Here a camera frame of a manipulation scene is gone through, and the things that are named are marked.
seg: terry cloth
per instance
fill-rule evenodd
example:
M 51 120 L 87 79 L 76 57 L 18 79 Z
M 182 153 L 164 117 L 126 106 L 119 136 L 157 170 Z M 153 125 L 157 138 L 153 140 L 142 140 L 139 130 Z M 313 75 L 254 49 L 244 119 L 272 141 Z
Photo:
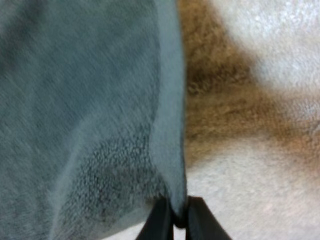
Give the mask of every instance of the terry cloth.
M 175 1 L 0 0 L 0 239 L 97 240 L 186 199 Z

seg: gray towel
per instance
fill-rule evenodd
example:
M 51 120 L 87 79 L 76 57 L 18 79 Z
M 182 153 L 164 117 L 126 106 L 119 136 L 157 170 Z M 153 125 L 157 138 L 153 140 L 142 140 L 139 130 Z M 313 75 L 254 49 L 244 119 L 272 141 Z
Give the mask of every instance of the gray towel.
M 181 214 L 183 117 L 174 0 L 0 0 L 0 239 Z

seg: black object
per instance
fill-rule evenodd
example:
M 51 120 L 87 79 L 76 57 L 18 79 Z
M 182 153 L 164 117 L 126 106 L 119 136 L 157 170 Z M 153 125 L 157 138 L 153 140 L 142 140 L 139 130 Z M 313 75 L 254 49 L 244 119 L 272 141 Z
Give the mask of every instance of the black object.
M 201 197 L 188 197 L 185 218 L 180 228 L 186 228 L 186 240 L 231 240 Z M 136 240 L 173 240 L 175 215 L 167 199 L 154 205 Z

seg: gray fabric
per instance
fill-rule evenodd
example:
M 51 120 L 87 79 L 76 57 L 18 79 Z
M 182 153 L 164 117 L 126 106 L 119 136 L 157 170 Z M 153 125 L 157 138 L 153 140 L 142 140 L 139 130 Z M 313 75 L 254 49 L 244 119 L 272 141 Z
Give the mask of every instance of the gray fabric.
M 181 214 L 183 72 L 173 0 L 0 0 L 0 239 Z

